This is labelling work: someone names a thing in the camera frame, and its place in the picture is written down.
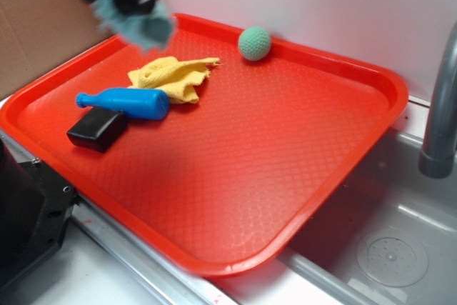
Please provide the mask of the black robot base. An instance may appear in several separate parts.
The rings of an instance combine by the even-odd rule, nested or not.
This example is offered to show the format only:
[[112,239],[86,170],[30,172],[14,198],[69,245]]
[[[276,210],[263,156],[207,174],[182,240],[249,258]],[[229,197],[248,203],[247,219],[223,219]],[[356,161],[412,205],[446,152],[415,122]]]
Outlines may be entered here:
[[61,248],[75,199],[48,164],[18,162],[1,142],[1,289]]

